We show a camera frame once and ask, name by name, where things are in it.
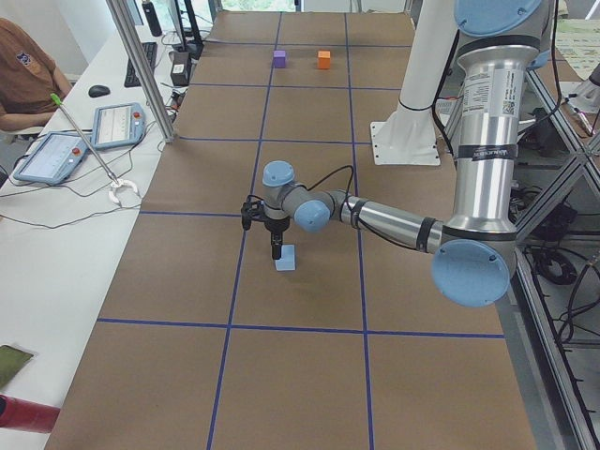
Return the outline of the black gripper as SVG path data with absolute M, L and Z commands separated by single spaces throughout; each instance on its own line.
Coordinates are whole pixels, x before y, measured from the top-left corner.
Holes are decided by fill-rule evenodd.
M 267 217 L 264 221 L 264 227 L 271 233 L 270 235 L 270 246 L 271 246 L 271 257 L 274 260 L 281 258 L 283 238 L 282 234 L 289 228 L 289 218 L 272 218 Z

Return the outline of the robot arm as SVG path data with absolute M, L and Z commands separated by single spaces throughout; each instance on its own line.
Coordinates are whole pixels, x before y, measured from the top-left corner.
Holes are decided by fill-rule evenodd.
M 457 170 L 451 217 L 420 217 L 348 189 L 307 187 L 290 163 L 272 161 L 262 173 L 264 196 L 244 206 L 242 223 L 264 224 L 277 269 L 295 266 L 294 249 L 283 241 L 291 225 L 315 233 L 336 220 L 431 254 L 436 287 L 457 304 L 483 307 L 502 298 L 516 269 L 508 211 L 523 85 L 550 57 L 557 14 L 554 1 L 426 1 L 397 108 L 371 124 L 371 143 L 380 165 L 435 164 L 436 101 L 448 69 L 461 68 L 458 141 L 449 145 Z

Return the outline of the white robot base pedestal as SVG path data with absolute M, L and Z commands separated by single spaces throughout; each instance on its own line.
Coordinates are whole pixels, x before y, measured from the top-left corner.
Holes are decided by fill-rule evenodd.
M 397 109 L 370 124 L 377 165 L 438 166 L 432 109 L 458 36 L 451 0 L 422 3 Z

